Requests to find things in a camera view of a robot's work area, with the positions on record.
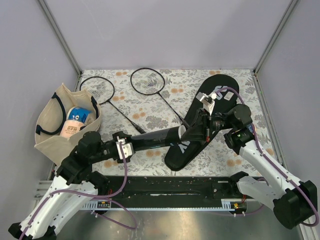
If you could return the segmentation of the black shuttlecock tube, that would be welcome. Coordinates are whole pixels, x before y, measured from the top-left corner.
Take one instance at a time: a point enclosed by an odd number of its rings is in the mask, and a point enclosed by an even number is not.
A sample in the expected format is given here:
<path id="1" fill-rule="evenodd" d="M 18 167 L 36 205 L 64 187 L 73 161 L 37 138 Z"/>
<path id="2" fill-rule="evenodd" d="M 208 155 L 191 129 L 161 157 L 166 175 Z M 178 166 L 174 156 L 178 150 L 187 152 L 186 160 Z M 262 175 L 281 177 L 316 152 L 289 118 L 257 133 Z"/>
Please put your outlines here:
<path id="1" fill-rule="evenodd" d="M 180 125 L 140 135 L 130 136 L 127 138 L 127 142 L 132 144 L 135 152 L 175 146 L 182 143 L 181 137 L 185 132 L 186 127 L 184 125 Z"/>

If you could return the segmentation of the badminton racket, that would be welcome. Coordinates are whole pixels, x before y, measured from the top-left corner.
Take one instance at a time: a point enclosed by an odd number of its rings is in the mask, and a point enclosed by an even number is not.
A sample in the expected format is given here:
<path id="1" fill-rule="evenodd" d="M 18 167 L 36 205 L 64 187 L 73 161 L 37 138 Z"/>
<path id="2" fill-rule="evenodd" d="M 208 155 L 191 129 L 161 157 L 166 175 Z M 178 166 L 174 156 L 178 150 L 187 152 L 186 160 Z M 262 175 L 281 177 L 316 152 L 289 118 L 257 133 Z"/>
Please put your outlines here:
<path id="1" fill-rule="evenodd" d="M 165 78 L 157 70 L 149 67 L 142 67 L 137 70 L 134 70 L 133 73 L 130 75 L 130 84 L 132 88 L 141 95 L 158 95 L 179 118 L 180 122 L 186 127 L 189 127 L 189 124 L 173 109 L 173 107 L 161 95 L 161 91 L 164 89 L 166 82 Z"/>
<path id="2" fill-rule="evenodd" d="M 110 104 L 125 119 L 127 119 L 140 134 L 146 133 L 145 130 L 143 130 L 138 124 L 130 120 L 120 109 L 118 109 L 111 102 L 112 98 L 115 96 L 116 90 L 114 84 L 110 80 L 102 76 L 91 76 L 80 83 L 79 90 L 82 89 L 88 90 L 99 105 L 104 105 L 106 103 Z"/>

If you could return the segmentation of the black racket cover bag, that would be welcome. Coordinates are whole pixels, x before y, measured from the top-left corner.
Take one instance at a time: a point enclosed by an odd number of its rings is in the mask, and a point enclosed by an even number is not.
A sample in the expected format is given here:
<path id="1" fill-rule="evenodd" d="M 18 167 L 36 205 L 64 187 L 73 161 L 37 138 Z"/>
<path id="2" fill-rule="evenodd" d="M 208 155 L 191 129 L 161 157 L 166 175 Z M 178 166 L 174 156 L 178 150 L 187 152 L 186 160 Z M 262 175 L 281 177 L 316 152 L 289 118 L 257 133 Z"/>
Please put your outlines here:
<path id="1" fill-rule="evenodd" d="M 216 74 L 208 77 L 200 86 L 197 93 L 206 95 L 222 88 L 230 87 L 239 91 L 237 81 L 225 74 Z M 164 157 L 165 165 L 172 171 L 180 171 L 188 165 L 218 134 L 217 131 L 209 133 L 213 127 L 209 127 L 208 113 L 202 110 L 203 104 L 193 99 L 192 104 L 184 118 L 191 127 L 186 131 L 187 137 L 193 140 L 183 141 L 178 145 L 171 146 Z"/>

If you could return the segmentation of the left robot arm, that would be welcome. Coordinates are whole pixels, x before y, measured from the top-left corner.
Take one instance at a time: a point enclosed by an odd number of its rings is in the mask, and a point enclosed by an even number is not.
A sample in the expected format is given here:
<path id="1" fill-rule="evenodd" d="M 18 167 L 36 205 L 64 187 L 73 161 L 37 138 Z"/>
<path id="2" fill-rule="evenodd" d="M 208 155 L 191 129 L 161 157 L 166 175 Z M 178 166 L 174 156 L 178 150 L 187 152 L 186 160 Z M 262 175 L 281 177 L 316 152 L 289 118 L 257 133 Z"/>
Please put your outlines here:
<path id="1" fill-rule="evenodd" d="M 55 240 L 66 223 L 89 201 L 110 201 L 125 188 L 125 174 L 118 190 L 109 191 L 109 179 L 93 171 L 94 163 L 114 159 L 124 165 L 134 154 L 129 135 L 122 131 L 103 142 L 96 131 L 89 131 L 61 162 L 53 181 L 35 209 L 8 232 L 17 240 Z"/>

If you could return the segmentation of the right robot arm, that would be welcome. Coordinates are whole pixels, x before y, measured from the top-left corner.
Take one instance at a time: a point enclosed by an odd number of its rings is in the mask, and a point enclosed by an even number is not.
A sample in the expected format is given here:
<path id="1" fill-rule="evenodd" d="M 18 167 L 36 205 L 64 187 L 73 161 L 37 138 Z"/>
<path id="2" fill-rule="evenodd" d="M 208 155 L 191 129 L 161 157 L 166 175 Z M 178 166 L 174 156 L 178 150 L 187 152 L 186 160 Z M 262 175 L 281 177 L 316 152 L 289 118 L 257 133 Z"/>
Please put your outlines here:
<path id="1" fill-rule="evenodd" d="M 182 141 L 207 141 L 215 131 L 226 130 L 225 143 L 237 155 L 247 160 L 266 183 L 245 175 L 228 184 L 233 198 L 249 196 L 271 209 L 277 220 L 287 229 L 302 224 L 315 227 L 320 222 L 317 187 L 310 180 L 303 182 L 278 163 L 258 141 L 245 104 L 237 104 L 229 112 L 211 116 L 199 109 L 192 125 L 181 136 Z"/>

